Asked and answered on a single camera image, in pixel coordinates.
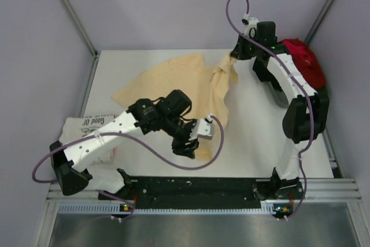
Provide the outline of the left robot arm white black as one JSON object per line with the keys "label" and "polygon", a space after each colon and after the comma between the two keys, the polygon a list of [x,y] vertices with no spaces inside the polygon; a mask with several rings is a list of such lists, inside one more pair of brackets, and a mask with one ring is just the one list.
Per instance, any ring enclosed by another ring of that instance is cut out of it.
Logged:
{"label": "left robot arm white black", "polygon": [[51,166],[63,195],[71,196],[88,186],[113,193],[117,198],[129,196],[131,185],[120,169],[106,169],[94,162],[129,137],[164,131],[173,138],[174,154],[195,157],[201,119],[186,120],[182,113],[192,102],[181,90],[155,100],[141,98],[108,124],[88,134],[76,144],[56,141],[50,145]]}

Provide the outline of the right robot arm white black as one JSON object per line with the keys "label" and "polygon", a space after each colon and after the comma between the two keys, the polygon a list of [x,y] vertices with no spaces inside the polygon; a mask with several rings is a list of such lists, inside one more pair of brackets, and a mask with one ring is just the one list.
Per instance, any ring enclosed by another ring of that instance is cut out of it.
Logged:
{"label": "right robot arm white black", "polygon": [[327,121],[329,97],[319,93],[324,85],[316,59],[298,40],[278,41],[273,21],[245,17],[243,34],[239,35],[231,57],[254,59],[252,70],[262,83],[275,93],[275,101],[286,109],[282,129],[286,137],[283,153],[273,168],[269,184],[255,189],[256,197],[288,198],[304,196],[305,175],[302,159]]}

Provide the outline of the cream yellow t shirt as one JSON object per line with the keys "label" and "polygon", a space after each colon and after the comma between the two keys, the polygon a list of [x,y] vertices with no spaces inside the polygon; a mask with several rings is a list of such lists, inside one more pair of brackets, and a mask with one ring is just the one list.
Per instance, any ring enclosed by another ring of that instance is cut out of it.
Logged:
{"label": "cream yellow t shirt", "polygon": [[155,100],[181,90],[192,102],[185,118],[204,119],[213,114],[225,127],[229,111],[224,99],[230,84],[238,81],[235,63],[230,54],[212,67],[205,64],[201,53],[173,58],[141,73],[113,94],[112,100],[127,108],[139,99]]}

